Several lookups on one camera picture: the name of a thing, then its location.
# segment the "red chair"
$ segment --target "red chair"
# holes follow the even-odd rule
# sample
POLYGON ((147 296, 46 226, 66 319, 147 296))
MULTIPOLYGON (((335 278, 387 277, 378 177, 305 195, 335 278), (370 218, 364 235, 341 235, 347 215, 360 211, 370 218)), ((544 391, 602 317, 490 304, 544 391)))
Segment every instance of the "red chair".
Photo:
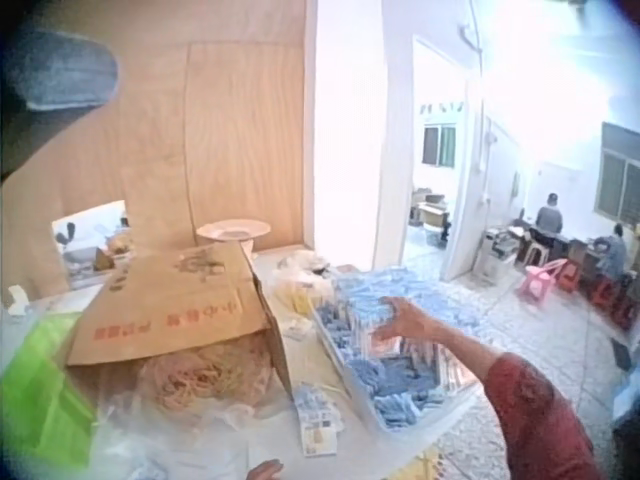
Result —
POLYGON ((625 332, 628 332, 638 318, 638 314, 640 314, 640 303, 625 295, 620 305, 612 313, 611 319, 625 332))
POLYGON ((565 292, 573 293, 578 289, 581 276, 582 264, 575 260, 568 259, 567 263, 565 263, 560 270, 560 273, 558 273, 556 284, 558 288, 561 288, 565 292))
POLYGON ((617 296, 618 287, 616 283, 608 277, 602 277, 591 295, 591 305, 609 311, 617 296))

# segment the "plywood panel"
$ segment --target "plywood panel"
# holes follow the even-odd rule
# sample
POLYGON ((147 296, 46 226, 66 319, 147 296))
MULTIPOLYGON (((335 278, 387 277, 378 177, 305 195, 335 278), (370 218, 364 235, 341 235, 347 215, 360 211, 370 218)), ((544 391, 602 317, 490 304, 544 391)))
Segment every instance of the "plywood panel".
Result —
POLYGON ((300 48, 195 45, 186 92, 186 161, 195 227, 268 222, 257 248, 302 241, 300 48))
POLYGON ((66 0, 42 26, 90 36, 118 52, 190 42, 303 43, 305 0, 66 0))
POLYGON ((122 200, 124 192, 117 168, 118 105, 98 108, 58 134, 60 148, 45 145, 39 152, 55 161, 63 215, 122 200))
POLYGON ((123 167, 122 179, 138 254, 195 246, 182 155, 123 167))
POLYGON ((2 293, 21 285, 29 298, 42 298, 68 289, 53 239, 51 222, 62 216, 56 182, 60 142, 53 139, 2 187, 2 293))
POLYGON ((184 153, 187 46, 132 50, 119 56, 121 161, 184 153))

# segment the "pink stool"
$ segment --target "pink stool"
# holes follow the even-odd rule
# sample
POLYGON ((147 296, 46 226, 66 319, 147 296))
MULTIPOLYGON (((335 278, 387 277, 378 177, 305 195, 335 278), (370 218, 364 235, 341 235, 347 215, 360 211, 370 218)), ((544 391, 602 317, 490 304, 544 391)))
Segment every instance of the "pink stool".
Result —
POLYGON ((527 278, 518 289, 518 293, 520 295, 529 295, 535 298, 539 304, 542 304, 551 287, 555 285, 556 277, 565 263, 567 263, 567 259, 562 258, 549 262, 543 267, 528 266, 527 278), (534 285, 539 286, 539 294, 532 291, 531 287, 534 285))

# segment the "cardboard box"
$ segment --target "cardboard box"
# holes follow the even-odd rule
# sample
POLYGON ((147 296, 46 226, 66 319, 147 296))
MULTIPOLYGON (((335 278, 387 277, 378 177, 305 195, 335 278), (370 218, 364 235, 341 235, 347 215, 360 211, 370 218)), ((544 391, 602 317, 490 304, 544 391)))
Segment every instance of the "cardboard box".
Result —
POLYGON ((122 372, 118 390, 132 388, 135 378, 127 379, 132 360, 259 331, 264 331, 273 366, 291 396, 278 324, 239 243, 136 257, 112 274, 78 320, 67 370, 76 387, 95 402, 96 390, 104 389, 98 379, 105 367, 109 378, 122 372))

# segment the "person's arm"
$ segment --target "person's arm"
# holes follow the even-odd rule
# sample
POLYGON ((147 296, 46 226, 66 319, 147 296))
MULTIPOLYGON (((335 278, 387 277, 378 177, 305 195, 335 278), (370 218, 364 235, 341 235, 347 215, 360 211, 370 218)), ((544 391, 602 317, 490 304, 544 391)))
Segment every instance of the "person's arm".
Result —
POLYGON ((387 301, 394 319, 374 333, 377 338, 439 343, 482 382, 500 421, 513 478, 602 478, 571 405, 529 362, 466 336, 405 299, 387 301))
POLYGON ((596 239, 593 241, 593 246, 594 246, 595 248, 597 248, 597 247, 599 247, 599 246, 601 246, 601 245, 602 245, 602 246, 604 246, 604 247, 606 247, 606 249, 608 250, 608 249, 609 249, 609 246, 610 246, 610 244, 609 244, 609 238, 608 238, 608 237, 598 237, 598 238, 596 238, 596 239))

